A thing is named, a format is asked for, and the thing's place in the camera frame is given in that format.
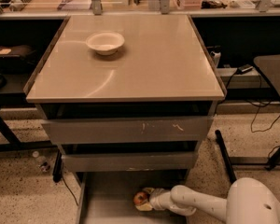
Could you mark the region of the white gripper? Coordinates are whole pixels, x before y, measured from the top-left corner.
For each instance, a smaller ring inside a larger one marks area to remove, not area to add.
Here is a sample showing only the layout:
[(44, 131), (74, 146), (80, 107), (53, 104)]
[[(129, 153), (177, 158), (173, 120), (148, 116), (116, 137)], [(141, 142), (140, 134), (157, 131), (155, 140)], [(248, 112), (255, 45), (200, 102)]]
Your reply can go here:
[(171, 192), (166, 189), (142, 188), (142, 191), (150, 194), (149, 203), (142, 203), (136, 206), (138, 211), (148, 212), (153, 209), (166, 210), (171, 205)]

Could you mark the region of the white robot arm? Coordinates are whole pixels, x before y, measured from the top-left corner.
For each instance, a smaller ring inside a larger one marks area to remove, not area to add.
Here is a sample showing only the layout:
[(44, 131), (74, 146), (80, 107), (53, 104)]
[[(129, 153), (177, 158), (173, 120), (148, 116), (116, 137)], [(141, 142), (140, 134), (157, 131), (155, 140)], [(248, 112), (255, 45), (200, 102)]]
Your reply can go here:
[(280, 202), (264, 184), (248, 177), (236, 180), (226, 199), (176, 185), (170, 190), (144, 188), (133, 203), (139, 211), (169, 210), (184, 217), (199, 209), (225, 224), (280, 224)]

